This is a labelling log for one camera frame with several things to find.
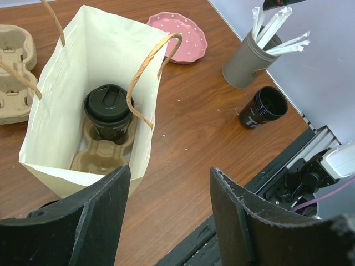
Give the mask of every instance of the black cup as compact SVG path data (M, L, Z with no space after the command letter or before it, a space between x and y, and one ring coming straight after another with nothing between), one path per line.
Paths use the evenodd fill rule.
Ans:
M85 98L85 113L103 139L116 141L126 134L132 118L126 99L127 92L112 84L93 90Z
M259 127L284 116L288 109L286 98L277 89L260 89L239 114L242 125L248 129Z

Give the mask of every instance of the paper bag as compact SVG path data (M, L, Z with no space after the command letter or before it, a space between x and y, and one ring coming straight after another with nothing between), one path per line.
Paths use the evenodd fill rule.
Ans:
M83 139L85 97L99 86L115 84L129 88L136 108L132 111L141 118L129 161L131 194L149 162L160 72L181 36L167 36L88 6L80 8L63 33L39 78L19 162L61 197L101 179L102 175L72 171L70 166ZM179 38L179 43L162 65L171 38Z

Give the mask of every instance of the wooden table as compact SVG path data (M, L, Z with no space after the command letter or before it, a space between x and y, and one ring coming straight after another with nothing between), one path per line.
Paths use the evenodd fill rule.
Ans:
M240 44L206 0L58 0L50 2L63 26L82 4L145 23L161 11L193 19L209 43L191 65L169 63L160 83L150 164L129 198L116 265L154 265L212 214L209 170L216 166L245 185L307 129L290 105L288 114L255 130L237 118L257 89L273 85L264 75L246 90L229 86L222 66ZM59 34L41 4L0 9L1 23L28 30L37 45L40 72ZM0 127L0 218L24 218L58 199L18 163L26 123Z

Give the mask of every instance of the pink plate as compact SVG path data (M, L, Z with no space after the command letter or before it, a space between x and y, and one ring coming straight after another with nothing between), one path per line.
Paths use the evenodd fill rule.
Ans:
M171 62L190 64L205 55L207 49L205 34L191 19L178 13L160 12L151 16L147 24L168 34L175 32L182 34L182 44ZM176 43L177 39L169 41L165 56L170 54Z

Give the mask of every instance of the bag handle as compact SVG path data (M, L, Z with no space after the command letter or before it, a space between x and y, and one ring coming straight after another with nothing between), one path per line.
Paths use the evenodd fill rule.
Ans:
M59 22L57 16L55 15L54 10L50 7L47 0L40 0L40 1L43 3L44 7L46 7L49 14L53 17L55 25L57 26L57 29L59 30L59 33L60 33L60 41L62 42L62 45L64 47L65 46L65 36L64 36L62 25L60 25L60 22Z
M55 15L53 9L50 7L50 5L47 3L46 0L41 0L41 2L46 7L46 9L49 11L49 13L52 15L52 17L54 18L54 22L59 30L59 33L60 33L60 40L62 41L62 45L65 46L65 37L64 37L63 28L60 25L60 22L59 22L57 16ZM21 76L15 69L13 69L11 66L6 64L5 61L2 60L1 58L0 58L0 68L2 68L8 74L13 76L15 79L17 79L18 81L22 82L24 85L29 87L31 90L34 91L34 93L37 95L37 97L39 99L42 99L42 93L39 91L39 89L36 87L36 85L32 84L27 79L25 79L23 76Z
M135 87L135 85L137 84L139 78L142 76L144 70L146 69L146 67L149 65L149 63L152 61L152 59L154 58L154 56L157 54L157 52L170 40L173 38L177 38L178 42L176 44L176 46L173 48L173 50L171 51L171 53L169 54L169 56L163 61L161 67L159 68L158 71L158 78L161 75L162 70L164 69L164 67L166 66L166 64L169 62L169 60L174 56L174 54L176 53L176 51L178 50L181 42L182 42L182 36L180 33L173 33L170 34L168 36L166 36L164 39L162 39L160 42L158 42L158 44L152 49L152 51L149 53L149 55L145 58L145 60L143 61L142 65L140 66L140 68L138 69L137 73L134 75L134 77L132 78L131 83L129 84L128 87L128 91L127 91L127 105L129 110L138 118L142 119L144 122L146 122L148 124L148 126L153 129L154 124L149 121L144 115L142 115L140 112L137 111L136 108L134 108L132 106L132 102L131 102L131 97L132 97L132 91Z

